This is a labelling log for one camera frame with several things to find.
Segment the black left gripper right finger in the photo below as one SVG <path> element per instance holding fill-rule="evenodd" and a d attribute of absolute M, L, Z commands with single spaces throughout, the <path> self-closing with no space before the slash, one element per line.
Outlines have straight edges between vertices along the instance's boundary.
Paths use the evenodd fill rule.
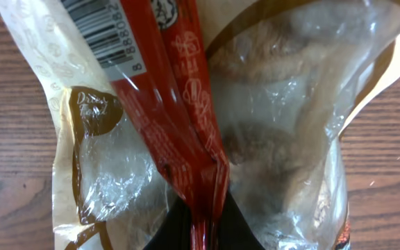
<path fill-rule="evenodd" d="M 265 250 L 245 221 L 231 193 L 226 194 L 218 228 L 219 250 Z"/>

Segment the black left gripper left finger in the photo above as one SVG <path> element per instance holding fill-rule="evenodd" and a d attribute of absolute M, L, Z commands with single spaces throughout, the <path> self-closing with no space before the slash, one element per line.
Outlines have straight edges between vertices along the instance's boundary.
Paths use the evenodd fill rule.
<path fill-rule="evenodd" d="M 182 199 L 177 199 L 144 250 L 190 250 L 191 212 Z"/>

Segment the dried food snack bag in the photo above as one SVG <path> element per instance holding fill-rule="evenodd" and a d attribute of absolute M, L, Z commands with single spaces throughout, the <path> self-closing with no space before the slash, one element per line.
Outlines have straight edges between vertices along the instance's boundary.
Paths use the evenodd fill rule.
<path fill-rule="evenodd" d="M 56 249 L 144 249 L 177 199 L 218 249 L 348 249 L 339 136 L 400 76 L 400 1 L 0 1 L 57 135 Z"/>

